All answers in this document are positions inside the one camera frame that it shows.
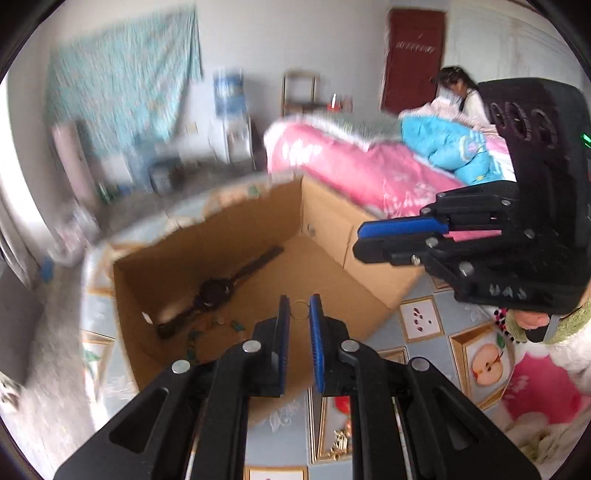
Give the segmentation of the operator left hand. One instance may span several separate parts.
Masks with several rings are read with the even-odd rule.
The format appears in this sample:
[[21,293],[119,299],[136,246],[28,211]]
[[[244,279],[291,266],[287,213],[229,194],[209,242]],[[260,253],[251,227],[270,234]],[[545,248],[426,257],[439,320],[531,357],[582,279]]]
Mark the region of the operator left hand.
[[506,328],[518,342],[548,343],[556,334],[559,321],[559,315],[510,309]]

